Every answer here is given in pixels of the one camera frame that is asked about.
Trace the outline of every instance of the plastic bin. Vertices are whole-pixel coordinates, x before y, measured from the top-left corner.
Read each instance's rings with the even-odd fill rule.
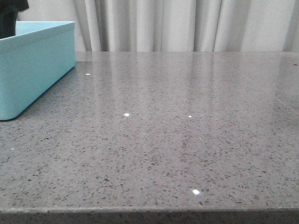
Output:
[[[17,117],[75,66],[74,22],[17,22],[0,39],[0,120]]]

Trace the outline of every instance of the speckled quartz surface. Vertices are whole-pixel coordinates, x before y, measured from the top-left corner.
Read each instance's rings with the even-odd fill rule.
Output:
[[[298,223],[299,54],[78,52],[0,149],[0,223]]]

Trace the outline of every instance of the light blue plastic container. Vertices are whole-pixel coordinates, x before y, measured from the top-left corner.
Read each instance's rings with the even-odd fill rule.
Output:
[[[0,39],[0,120],[17,117],[75,66],[74,22],[17,22]]]

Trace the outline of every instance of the dark object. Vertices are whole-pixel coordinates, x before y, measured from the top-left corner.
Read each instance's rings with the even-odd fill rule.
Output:
[[[18,13],[28,8],[27,0],[0,0],[0,39],[15,35]]]

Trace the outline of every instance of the white curtain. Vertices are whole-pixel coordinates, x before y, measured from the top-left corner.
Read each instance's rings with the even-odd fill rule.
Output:
[[[28,0],[20,21],[75,21],[76,51],[299,52],[299,0]]]

